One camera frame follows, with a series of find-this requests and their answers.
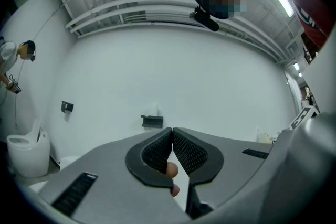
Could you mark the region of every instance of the person in white shirt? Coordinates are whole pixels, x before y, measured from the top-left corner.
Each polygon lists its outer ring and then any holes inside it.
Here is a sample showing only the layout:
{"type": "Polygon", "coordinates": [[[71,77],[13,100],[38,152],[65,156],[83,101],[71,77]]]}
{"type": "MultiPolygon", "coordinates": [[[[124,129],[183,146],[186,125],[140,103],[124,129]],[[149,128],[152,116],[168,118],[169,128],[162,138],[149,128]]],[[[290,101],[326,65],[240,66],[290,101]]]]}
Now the person in white shirt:
{"type": "Polygon", "coordinates": [[[9,82],[6,72],[13,67],[17,57],[23,60],[34,60],[35,43],[28,40],[21,45],[13,41],[5,41],[0,37],[0,81],[7,85],[7,90],[12,91],[13,85],[9,82]]]}

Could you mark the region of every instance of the white shirt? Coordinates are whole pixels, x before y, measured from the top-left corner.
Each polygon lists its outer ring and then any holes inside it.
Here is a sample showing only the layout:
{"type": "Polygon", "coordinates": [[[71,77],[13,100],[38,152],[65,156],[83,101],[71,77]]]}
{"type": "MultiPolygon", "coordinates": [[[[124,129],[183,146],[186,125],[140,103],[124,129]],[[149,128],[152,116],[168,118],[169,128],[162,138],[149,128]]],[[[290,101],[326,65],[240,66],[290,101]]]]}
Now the white shirt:
{"type": "Polygon", "coordinates": [[[6,73],[15,64],[17,49],[18,46],[13,41],[5,42],[2,45],[0,43],[0,56],[4,60],[4,63],[0,66],[0,74],[6,73]]]}

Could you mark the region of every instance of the toilet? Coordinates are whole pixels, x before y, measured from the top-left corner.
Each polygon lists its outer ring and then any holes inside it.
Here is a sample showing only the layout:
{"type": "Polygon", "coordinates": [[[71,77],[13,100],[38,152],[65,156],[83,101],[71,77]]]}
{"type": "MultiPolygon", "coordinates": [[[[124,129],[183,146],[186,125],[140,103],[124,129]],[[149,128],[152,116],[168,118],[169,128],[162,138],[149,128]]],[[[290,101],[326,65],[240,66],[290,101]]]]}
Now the toilet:
{"type": "Polygon", "coordinates": [[[7,148],[16,171],[26,178],[48,173],[50,137],[40,130],[40,119],[35,118],[33,129],[27,135],[9,135],[7,148]]]}

